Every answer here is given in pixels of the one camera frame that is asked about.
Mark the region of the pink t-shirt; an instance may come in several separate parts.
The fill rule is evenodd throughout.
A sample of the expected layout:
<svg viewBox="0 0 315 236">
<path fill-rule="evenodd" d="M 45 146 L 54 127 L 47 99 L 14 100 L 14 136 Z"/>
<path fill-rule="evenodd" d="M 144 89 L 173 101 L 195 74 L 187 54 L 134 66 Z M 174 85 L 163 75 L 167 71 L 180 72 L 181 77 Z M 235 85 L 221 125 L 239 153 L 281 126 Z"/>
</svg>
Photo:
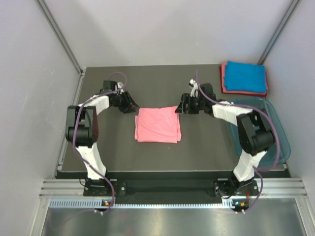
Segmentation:
<svg viewBox="0 0 315 236">
<path fill-rule="evenodd" d="M 178 143 L 182 134 L 176 109 L 176 106 L 140 108 L 135 116 L 135 140 L 139 143 Z"/>
</svg>

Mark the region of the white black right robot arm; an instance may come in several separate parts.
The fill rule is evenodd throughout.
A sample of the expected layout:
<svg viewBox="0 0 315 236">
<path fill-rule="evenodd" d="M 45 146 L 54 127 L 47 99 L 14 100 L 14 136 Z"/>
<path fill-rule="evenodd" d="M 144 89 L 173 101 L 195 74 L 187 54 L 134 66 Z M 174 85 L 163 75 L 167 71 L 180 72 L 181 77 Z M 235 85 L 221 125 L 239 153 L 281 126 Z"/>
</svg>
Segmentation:
<svg viewBox="0 0 315 236">
<path fill-rule="evenodd" d="M 238 129 L 242 148 L 239 161 L 228 179 L 228 192 L 223 193 L 223 189 L 217 186 L 217 193 L 223 198 L 240 195 L 252 183 L 261 159 L 276 141 L 270 119 L 256 108 L 217 100 L 210 83 L 200 85 L 197 81 L 190 80 L 189 86 L 191 92 L 182 94 L 176 113 L 196 115 L 203 111 L 233 124 Z"/>
</svg>

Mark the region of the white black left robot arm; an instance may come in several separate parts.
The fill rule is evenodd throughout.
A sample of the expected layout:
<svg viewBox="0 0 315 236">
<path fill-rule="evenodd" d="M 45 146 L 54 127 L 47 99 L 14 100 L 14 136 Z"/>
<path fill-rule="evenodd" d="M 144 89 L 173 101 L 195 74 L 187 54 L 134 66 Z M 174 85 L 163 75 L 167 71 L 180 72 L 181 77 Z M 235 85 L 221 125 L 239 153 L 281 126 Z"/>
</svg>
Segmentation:
<svg viewBox="0 0 315 236">
<path fill-rule="evenodd" d="M 98 94 L 79 105 L 67 108 L 65 138 L 72 144 L 87 169 L 85 195 L 109 195 L 112 183 L 107 177 L 97 141 L 99 136 L 97 116 L 110 107 L 116 107 L 124 114 L 136 112 L 138 105 L 125 90 L 125 84 L 105 80 Z"/>
</svg>

